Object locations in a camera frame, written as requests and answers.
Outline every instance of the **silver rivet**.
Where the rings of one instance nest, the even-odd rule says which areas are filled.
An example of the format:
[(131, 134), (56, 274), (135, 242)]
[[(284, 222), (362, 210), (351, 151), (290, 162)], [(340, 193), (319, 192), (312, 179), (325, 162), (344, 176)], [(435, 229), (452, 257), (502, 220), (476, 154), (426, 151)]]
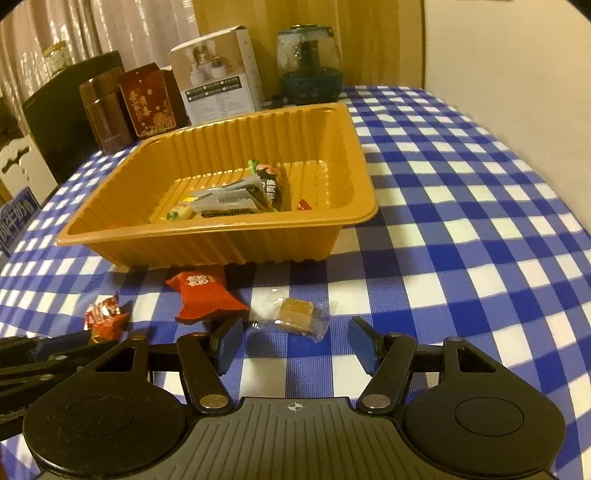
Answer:
[(390, 405), (390, 399), (386, 395), (380, 395), (379, 393), (364, 396), (362, 402), (367, 408), (371, 408), (372, 410), (386, 408)]
[(212, 410), (216, 408), (224, 408), (228, 404), (228, 398), (225, 395), (219, 394), (211, 394), (205, 395), (201, 397), (199, 403), (203, 405), (205, 408), (211, 408)]

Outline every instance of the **checkered tablecloth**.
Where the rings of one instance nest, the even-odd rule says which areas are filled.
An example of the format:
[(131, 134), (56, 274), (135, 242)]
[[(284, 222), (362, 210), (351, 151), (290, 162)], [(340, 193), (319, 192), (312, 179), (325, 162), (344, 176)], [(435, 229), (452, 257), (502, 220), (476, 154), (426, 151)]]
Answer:
[[(228, 287), (252, 314), (273, 287), (332, 304), (320, 343), (271, 327), (247, 331), (223, 378), (228, 390), (235, 398), (357, 398), (369, 377), (346, 340), (355, 314), (380, 332), (421, 343), (459, 335), (560, 407), (567, 434), (556, 474), (589, 480), (589, 234), (526, 162), (423, 90), (356, 87), (342, 102), (380, 210), (344, 229), (326, 261), (226, 267)], [(128, 153), (93, 155), (29, 226), (1, 272), (0, 335), (80, 330), (88, 304), (115, 291), (122, 303), (134, 301), (134, 323), (155, 327), (153, 342), (193, 330), (174, 321), (180, 298), (164, 284), (178, 270), (127, 271), (85, 247), (54, 244), (68, 217)], [(182, 395), (178, 375), (158, 382)], [(415, 375), (411, 391), (434, 382)], [(22, 436), (4, 442), (2, 461), (12, 479), (38, 471)]]

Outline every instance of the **white cardboard box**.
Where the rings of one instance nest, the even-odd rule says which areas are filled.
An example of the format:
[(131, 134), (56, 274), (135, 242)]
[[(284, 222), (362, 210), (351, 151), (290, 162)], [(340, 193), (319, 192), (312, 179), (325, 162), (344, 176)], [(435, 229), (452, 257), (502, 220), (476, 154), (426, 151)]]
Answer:
[(193, 125), (261, 109), (261, 78), (246, 27), (189, 40), (168, 58)]

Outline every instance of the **white wall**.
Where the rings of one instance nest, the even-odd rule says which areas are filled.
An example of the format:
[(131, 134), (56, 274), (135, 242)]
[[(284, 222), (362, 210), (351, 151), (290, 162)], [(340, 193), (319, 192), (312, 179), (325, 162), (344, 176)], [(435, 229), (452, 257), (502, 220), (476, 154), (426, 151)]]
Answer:
[(591, 229), (591, 22), (567, 0), (425, 0), (426, 88), (541, 175)]

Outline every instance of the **wall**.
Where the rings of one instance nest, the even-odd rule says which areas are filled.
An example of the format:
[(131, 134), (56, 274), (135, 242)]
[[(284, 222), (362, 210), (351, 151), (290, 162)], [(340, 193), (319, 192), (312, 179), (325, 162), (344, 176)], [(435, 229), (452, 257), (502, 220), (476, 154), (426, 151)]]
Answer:
[(233, 25), (250, 30), (265, 95), (279, 92), (277, 32), (291, 25), (333, 27), (345, 84), (423, 84), (421, 0), (194, 0), (201, 35)]
[(426, 88), (527, 161), (591, 228), (591, 23), (567, 0), (426, 0)]

